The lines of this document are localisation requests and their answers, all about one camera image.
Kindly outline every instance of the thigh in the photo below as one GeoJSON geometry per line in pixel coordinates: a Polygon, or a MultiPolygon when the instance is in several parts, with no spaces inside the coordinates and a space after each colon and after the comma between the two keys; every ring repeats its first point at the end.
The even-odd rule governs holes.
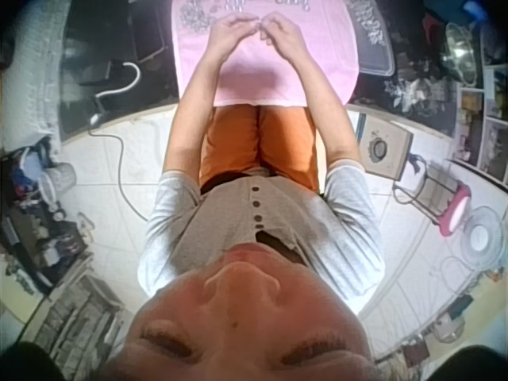
{"type": "Polygon", "coordinates": [[[305,107],[260,108],[260,161],[319,191],[316,128],[305,107]]]}
{"type": "Polygon", "coordinates": [[[214,109],[203,142],[200,186],[221,173],[259,165],[257,114],[250,105],[214,109]]]}

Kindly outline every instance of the pink towel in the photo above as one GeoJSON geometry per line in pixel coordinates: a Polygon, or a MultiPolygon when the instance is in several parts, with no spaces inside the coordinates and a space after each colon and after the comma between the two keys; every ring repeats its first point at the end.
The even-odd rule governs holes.
{"type": "MultiPolygon", "coordinates": [[[[197,34],[185,27],[180,9],[186,0],[174,0],[172,6],[172,32],[175,49],[176,74],[180,97],[205,51],[208,34],[197,34]]],[[[208,13],[216,6],[215,0],[202,0],[208,13]]],[[[229,13],[224,0],[218,12],[222,17],[229,13]]],[[[244,12],[260,17],[274,10],[286,15],[302,29],[312,57],[326,73],[333,88],[345,104],[351,98],[358,78],[356,38],[346,5],[341,0],[310,0],[310,11],[302,6],[275,4],[275,0],[247,0],[244,12]]],[[[293,67],[260,40],[260,35],[242,41],[221,70],[215,106],[240,103],[252,105],[307,106],[302,84],[293,67]]]]}

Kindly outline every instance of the person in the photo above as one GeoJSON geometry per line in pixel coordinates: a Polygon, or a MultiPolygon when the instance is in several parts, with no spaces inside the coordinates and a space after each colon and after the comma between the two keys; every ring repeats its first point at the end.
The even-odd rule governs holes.
{"type": "Polygon", "coordinates": [[[148,222],[138,275],[152,298],[104,379],[377,379],[356,314],[383,272],[351,122],[301,30],[279,13],[218,20],[176,111],[148,222]],[[258,31],[297,71],[308,109],[213,108],[222,64],[258,31]]]}

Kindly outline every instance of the nose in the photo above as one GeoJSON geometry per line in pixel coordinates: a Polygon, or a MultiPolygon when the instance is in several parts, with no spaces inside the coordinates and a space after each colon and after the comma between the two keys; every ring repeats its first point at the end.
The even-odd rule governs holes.
{"type": "Polygon", "coordinates": [[[206,280],[204,299],[229,318],[253,317],[276,306],[279,281],[247,262],[226,264],[206,280]]]}

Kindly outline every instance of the sleeve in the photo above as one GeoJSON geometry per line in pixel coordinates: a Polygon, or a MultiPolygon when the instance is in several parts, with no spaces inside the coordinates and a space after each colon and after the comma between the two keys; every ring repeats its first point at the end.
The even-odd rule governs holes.
{"type": "Polygon", "coordinates": [[[177,276],[169,260],[198,209],[199,199],[198,184],[189,176],[181,171],[162,174],[137,274],[149,296],[177,276]]]}
{"type": "Polygon", "coordinates": [[[341,273],[348,276],[345,283],[350,285],[342,290],[342,296],[358,313],[383,280],[385,270],[379,222],[363,167],[352,160],[330,166],[324,198],[341,224],[345,258],[341,266],[347,267],[341,273]]]}

